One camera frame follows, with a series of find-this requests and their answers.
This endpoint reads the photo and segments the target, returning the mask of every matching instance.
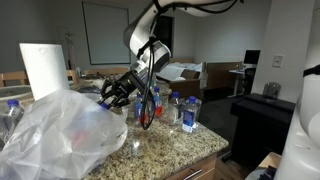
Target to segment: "wooden chair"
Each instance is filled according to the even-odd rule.
[[[20,81],[21,85],[28,84],[28,76],[25,71],[8,72],[0,74],[0,87],[5,87],[5,81]]]
[[[84,74],[101,74],[110,76],[110,80],[118,79],[119,76],[125,74],[129,71],[128,67],[115,67],[115,68],[105,68],[105,69],[89,69],[85,70]]]
[[[78,83],[78,79],[77,79],[77,75],[76,75],[76,71],[75,70],[67,70],[66,71],[67,77],[71,77],[73,84],[77,84]]]

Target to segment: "plastic bag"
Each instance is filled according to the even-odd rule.
[[[30,105],[0,153],[0,179],[80,179],[127,136],[125,115],[56,91]]]

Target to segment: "white wall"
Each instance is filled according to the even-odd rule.
[[[263,42],[253,93],[262,94],[265,83],[281,85],[279,99],[296,102],[302,91],[314,0],[274,0]],[[284,54],[281,68],[272,67],[276,54]]]
[[[271,0],[245,0],[229,11],[197,18],[198,62],[243,61],[247,49],[261,49]]]
[[[126,3],[116,0],[88,0],[129,10],[129,22],[134,21],[151,1]],[[174,57],[193,57],[194,17],[176,11],[174,16]],[[0,72],[23,70],[19,42],[61,43],[68,59],[65,33],[72,34],[77,64],[81,69],[110,65],[90,65],[82,5],[80,0],[14,0],[0,6]],[[131,53],[131,63],[136,57]]]

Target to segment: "bottle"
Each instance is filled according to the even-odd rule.
[[[181,124],[181,104],[179,93],[172,92],[172,98],[169,101],[169,125]]]
[[[153,95],[153,100],[155,103],[155,116],[156,117],[161,117],[162,114],[162,102],[160,99],[160,88],[158,86],[154,87],[154,95]]]
[[[188,133],[192,133],[197,127],[196,114],[198,107],[196,105],[196,98],[194,96],[189,97],[189,102],[186,104],[183,110],[183,124],[182,129]]]
[[[18,100],[8,100],[7,107],[0,112],[0,149],[4,147],[13,134],[15,127],[22,119],[24,110]]]
[[[142,109],[142,95],[137,93],[137,99],[134,102],[134,120],[135,124],[139,125],[141,123],[141,109]],[[144,114],[144,122],[148,122],[147,113]]]

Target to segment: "wooden cabinet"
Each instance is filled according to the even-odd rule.
[[[194,179],[194,180],[212,180],[216,164],[217,154],[213,154],[194,165],[170,176],[168,180]]]

